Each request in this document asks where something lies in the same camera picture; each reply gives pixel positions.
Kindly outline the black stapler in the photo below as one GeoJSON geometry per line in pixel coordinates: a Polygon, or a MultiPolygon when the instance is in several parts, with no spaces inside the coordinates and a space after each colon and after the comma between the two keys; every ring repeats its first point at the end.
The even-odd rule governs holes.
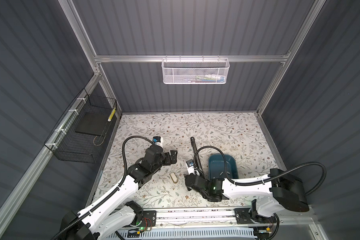
{"type": "Polygon", "coordinates": [[[204,172],[203,172],[203,169],[202,169],[200,157],[199,157],[199,155],[196,154],[198,149],[197,149],[196,141],[195,141],[194,137],[191,137],[191,146],[192,146],[192,149],[194,151],[194,158],[195,159],[193,160],[193,163],[194,163],[195,174],[199,175],[201,177],[204,177],[204,172]]]}

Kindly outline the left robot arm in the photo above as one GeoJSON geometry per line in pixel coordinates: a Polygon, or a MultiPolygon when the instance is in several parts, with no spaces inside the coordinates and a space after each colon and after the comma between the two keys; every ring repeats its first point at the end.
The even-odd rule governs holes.
{"type": "Polygon", "coordinates": [[[143,209],[127,202],[116,208],[149,182],[163,166],[177,163],[178,152],[164,152],[158,145],[146,149],[145,156],[127,169],[126,175],[101,198],[77,213],[68,213],[62,220],[54,240],[104,240],[122,227],[141,222],[143,209]]]}

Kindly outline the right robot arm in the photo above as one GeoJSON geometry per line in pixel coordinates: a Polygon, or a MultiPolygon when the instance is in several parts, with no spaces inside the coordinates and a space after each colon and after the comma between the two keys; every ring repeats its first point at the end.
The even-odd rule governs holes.
{"type": "Polygon", "coordinates": [[[198,192],[208,202],[217,203],[246,196],[260,197],[260,200],[251,203],[249,210],[254,221],[271,218],[282,210],[297,213],[309,211],[302,180],[285,171],[271,169],[268,175],[237,179],[235,182],[249,185],[235,185],[227,178],[206,180],[195,174],[185,176],[186,187],[198,192]]]}

